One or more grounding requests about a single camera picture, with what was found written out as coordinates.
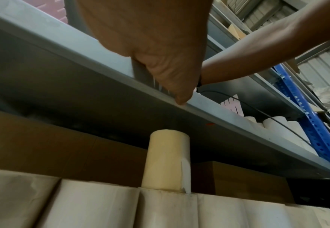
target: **wire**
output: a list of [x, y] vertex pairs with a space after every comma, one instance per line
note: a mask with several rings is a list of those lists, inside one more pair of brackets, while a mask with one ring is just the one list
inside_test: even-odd
[[205, 93], [205, 92], [212, 92], [212, 93], [222, 94], [222, 95], [225, 95], [225, 96], [227, 96], [227, 97], [231, 97], [231, 98], [233, 98], [233, 99], [236, 99], [236, 100], [240, 101], [240, 102], [243, 103], [243, 104], [246, 104], [246, 105], [249, 106], [250, 108], [252, 108], [252, 109], [258, 111], [259, 113], [261, 113], [261, 114], [263, 114], [263, 115], [265, 115], [265, 116], [267, 116], [267, 117], [269, 117], [270, 119], [272, 119], [273, 121], [277, 122], [278, 124], [280, 124], [280, 125], [283, 126], [284, 128], [288, 129], [289, 131], [291, 131], [292, 133], [294, 133], [297, 137], [301, 138], [304, 142], [306, 142], [307, 144], [309, 144], [312, 148], [314, 148], [314, 147], [311, 145], [311, 143], [310, 143], [309, 141], [307, 141], [306, 139], [304, 139], [303, 137], [301, 137], [299, 134], [297, 134], [296, 132], [294, 132], [292, 129], [290, 129], [289, 127], [285, 126], [285, 125], [282, 124], [280, 121], [277, 121], [276, 119], [274, 119], [274, 118], [271, 117], [270, 115], [266, 114], [265, 112], [263, 112], [263, 111], [261, 111], [261, 110], [255, 108], [255, 107], [253, 107], [253, 106], [247, 104], [246, 102], [241, 101], [240, 99], [238, 99], [238, 98], [236, 98], [236, 97], [233, 97], [233, 96], [230, 96], [230, 95], [228, 95], [228, 94], [225, 94], [225, 93], [222, 93], [222, 92], [218, 92], [218, 91], [205, 90], [205, 91], [200, 92], [200, 94], [203, 94], [203, 93]]

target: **blue rack upright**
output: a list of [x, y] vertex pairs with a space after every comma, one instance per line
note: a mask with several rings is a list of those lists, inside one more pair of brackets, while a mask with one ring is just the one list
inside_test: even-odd
[[319, 119], [317, 114], [313, 112], [307, 100], [292, 81], [284, 67], [279, 64], [274, 66], [274, 68], [281, 77], [281, 80], [276, 83], [279, 90], [293, 102], [298, 104], [305, 112], [305, 116], [299, 118], [298, 122], [308, 136], [311, 145], [320, 157], [330, 162], [329, 131], [326, 129], [324, 123]]

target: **hand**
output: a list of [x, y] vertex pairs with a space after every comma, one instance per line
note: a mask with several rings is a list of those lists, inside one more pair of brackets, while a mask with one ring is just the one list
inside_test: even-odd
[[206, 49], [211, 0], [78, 0], [88, 26], [110, 51], [143, 63], [186, 103]]

